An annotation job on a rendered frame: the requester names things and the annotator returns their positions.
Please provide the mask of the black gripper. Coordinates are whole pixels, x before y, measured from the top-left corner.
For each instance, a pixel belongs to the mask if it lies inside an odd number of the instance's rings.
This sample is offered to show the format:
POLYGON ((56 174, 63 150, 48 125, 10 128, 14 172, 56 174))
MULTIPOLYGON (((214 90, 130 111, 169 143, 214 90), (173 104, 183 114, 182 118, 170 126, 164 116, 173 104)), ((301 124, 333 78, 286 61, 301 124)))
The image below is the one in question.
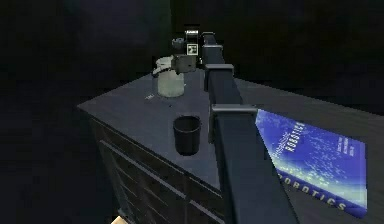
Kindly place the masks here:
POLYGON ((177 74, 188 73, 196 70, 197 62, 197 42, 175 38, 172 40, 173 58, 171 64, 161 65, 155 68, 152 72, 153 76, 174 70, 177 74))

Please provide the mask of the white translucent lidded mug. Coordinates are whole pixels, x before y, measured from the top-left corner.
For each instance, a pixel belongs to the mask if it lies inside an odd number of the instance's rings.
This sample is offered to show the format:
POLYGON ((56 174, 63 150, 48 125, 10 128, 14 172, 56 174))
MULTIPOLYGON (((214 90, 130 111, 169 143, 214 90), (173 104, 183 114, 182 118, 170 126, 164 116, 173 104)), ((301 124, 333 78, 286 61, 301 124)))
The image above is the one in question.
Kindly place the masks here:
MULTIPOLYGON (((161 65, 171 64, 172 56, 162 57, 156 60, 156 68, 161 65)), ((165 71, 157 76, 152 77, 155 79, 157 92, 162 97, 174 98, 180 97, 184 94, 184 74, 177 74, 174 70, 165 71)))

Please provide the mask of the dark chest of drawers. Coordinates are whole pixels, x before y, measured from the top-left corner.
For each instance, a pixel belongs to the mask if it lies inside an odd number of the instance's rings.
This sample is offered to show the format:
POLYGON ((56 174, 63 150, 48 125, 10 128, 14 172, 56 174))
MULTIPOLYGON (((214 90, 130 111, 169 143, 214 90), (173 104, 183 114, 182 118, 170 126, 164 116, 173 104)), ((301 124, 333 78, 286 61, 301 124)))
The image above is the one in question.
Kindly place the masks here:
MULTIPOLYGON (((177 153, 171 126, 182 114, 208 120, 203 76, 185 77, 180 98, 157 96, 150 77, 80 104, 90 117, 99 150, 127 224, 226 224, 216 155, 207 136, 192 156, 177 153)), ((283 182, 300 224, 384 224, 384 118, 244 80, 236 82, 248 103, 344 135, 366 144, 368 207, 346 212, 299 190, 293 178, 283 182)))

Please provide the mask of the black cup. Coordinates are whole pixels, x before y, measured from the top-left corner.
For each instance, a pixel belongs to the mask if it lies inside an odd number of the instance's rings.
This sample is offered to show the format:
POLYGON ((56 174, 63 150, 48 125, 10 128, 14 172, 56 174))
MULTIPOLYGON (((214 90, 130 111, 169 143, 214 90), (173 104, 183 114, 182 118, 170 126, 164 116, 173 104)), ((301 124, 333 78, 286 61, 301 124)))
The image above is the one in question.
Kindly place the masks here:
POLYGON ((182 156, 191 156, 199 151, 201 120, 197 116, 179 116, 173 122, 174 144, 182 156))

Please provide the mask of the blue book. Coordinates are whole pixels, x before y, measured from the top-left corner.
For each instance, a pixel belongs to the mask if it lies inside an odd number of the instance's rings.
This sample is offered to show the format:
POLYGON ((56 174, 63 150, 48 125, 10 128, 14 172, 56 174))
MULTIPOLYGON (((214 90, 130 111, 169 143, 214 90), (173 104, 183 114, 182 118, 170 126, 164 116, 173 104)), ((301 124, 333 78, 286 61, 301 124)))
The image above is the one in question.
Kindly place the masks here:
POLYGON ((363 142, 265 110, 255 124, 283 183, 357 218, 367 214, 363 142))

